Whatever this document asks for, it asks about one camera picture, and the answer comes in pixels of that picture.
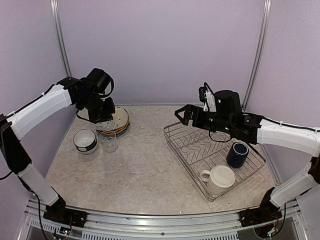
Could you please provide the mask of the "cream bird pattern plate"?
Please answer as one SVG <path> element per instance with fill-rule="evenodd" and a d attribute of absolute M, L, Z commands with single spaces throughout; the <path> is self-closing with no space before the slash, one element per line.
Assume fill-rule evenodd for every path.
<path fill-rule="evenodd" d="M 112 114 L 113 117 L 113 130 L 123 128 L 129 121 L 129 114 L 126 109 L 122 107 L 116 107 L 115 113 Z"/>

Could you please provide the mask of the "yellow polka dot plate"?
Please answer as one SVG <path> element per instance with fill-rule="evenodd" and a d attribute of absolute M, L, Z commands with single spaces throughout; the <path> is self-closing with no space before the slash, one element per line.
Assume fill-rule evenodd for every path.
<path fill-rule="evenodd" d="M 124 126 L 122 128 L 118 128 L 116 130 L 97 130 L 97 132 L 99 134 L 103 134 L 105 136 L 112 136 L 113 134 L 115 134 L 116 137 L 119 137 L 127 131 L 127 129 L 129 128 L 130 125 L 131 124 L 128 123 L 126 126 Z"/>
<path fill-rule="evenodd" d="M 111 121 L 106 122 L 106 126 L 104 126 L 103 123 L 99 123 L 97 125 L 96 131 L 98 133 L 115 132 L 116 135 L 120 135 L 124 133 L 127 130 L 127 128 L 130 126 L 130 122 L 128 121 L 125 125 L 121 127 L 116 127 L 116 125 L 114 124 L 114 128 L 112 129 L 111 123 L 112 123 Z"/>

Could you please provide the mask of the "clear glass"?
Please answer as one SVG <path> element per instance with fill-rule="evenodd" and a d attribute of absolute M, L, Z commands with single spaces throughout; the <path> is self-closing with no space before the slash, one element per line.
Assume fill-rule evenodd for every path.
<path fill-rule="evenodd" d="M 117 151 L 117 135 L 114 131 L 107 130 L 103 131 L 99 135 L 99 140 L 102 146 L 102 149 L 105 153 L 112 154 Z"/>
<path fill-rule="evenodd" d="M 104 132 L 104 131 L 113 131 L 117 127 L 116 121 L 108 120 L 104 122 L 99 122 L 95 125 L 97 131 Z"/>

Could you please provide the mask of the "blue polka dot plate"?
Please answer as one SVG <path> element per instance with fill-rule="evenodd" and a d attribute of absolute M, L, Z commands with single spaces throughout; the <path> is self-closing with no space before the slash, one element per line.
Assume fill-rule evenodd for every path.
<path fill-rule="evenodd" d="M 122 130 L 119 130 L 119 131 L 114 131 L 116 138 L 118 139 L 123 137 L 125 134 L 127 134 L 130 131 L 130 128 L 131 128 L 131 125 L 128 124 L 126 128 L 123 128 Z"/>

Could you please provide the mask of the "teal and white bowl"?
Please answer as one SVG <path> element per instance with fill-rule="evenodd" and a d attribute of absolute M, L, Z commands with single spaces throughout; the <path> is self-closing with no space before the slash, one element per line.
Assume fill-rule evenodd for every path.
<path fill-rule="evenodd" d="M 76 149 L 85 148 L 90 150 L 92 148 L 97 148 L 98 139 L 92 130 L 82 129 L 74 135 L 73 144 Z"/>

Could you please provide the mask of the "pale green ribbed bowl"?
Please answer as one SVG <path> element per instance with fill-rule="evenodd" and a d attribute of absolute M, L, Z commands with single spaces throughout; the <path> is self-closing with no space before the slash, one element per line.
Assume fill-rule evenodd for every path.
<path fill-rule="evenodd" d="M 86 148 L 79 148 L 77 149 L 77 152 L 82 155 L 91 155 L 96 151 L 96 149 L 97 149 L 96 147 L 89 150 Z"/>

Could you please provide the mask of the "dark blue cup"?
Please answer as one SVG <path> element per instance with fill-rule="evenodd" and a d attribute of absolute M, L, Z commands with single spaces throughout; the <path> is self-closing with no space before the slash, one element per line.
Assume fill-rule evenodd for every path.
<path fill-rule="evenodd" d="M 249 149 L 244 143 L 235 142 L 232 144 L 227 154 L 226 162 L 234 169 L 241 168 L 244 165 L 248 154 Z"/>

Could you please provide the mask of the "white ribbed mug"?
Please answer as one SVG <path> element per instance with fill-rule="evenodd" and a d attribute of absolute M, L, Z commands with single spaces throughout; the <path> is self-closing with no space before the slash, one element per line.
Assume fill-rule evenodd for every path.
<path fill-rule="evenodd" d="M 204 169 L 199 177 L 206 183 L 209 193 L 215 197 L 229 191 L 236 182 L 235 172 L 226 165 L 216 165 L 211 170 Z"/>

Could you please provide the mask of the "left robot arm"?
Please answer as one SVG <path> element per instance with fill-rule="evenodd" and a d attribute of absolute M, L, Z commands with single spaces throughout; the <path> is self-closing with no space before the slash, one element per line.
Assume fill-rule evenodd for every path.
<path fill-rule="evenodd" d="M 113 78 L 104 70 L 94 68 L 85 77 L 69 76 L 52 84 L 19 109 L 0 116 L 0 151 L 9 170 L 61 223 L 70 218 L 70 211 L 65 200 L 47 182 L 43 171 L 33 163 L 26 140 L 47 127 L 51 117 L 69 107 L 78 112 L 86 110 L 86 121 L 93 124 L 112 119 L 116 111 L 111 97 L 114 88 Z"/>

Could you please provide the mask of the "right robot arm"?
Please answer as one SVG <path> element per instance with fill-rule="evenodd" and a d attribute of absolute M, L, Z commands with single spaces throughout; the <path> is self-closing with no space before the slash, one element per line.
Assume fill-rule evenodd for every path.
<path fill-rule="evenodd" d="M 212 133 L 223 132 L 246 144 L 275 145 L 311 155 L 305 168 L 265 194 L 255 212 L 260 222 L 268 221 L 289 200 L 319 185 L 319 128 L 290 125 L 262 115 L 244 113 L 239 94 L 231 90 L 213 93 L 200 87 L 199 99 L 203 107 L 187 104 L 174 112 L 183 125 L 192 122 L 195 128 Z"/>

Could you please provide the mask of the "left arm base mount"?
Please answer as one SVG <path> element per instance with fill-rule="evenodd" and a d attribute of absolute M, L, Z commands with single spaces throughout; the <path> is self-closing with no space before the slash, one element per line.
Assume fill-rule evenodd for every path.
<path fill-rule="evenodd" d="M 44 219 L 71 227 L 84 228 L 88 213 L 61 206 L 46 206 Z"/>

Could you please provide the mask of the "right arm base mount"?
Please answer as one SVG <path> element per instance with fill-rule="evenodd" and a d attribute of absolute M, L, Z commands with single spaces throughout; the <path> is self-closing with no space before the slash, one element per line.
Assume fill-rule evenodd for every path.
<path fill-rule="evenodd" d="M 257 207 L 248 208 L 238 213 L 242 227 L 259 225 L 280 219 L 283 215 L 279 208 Z"/>

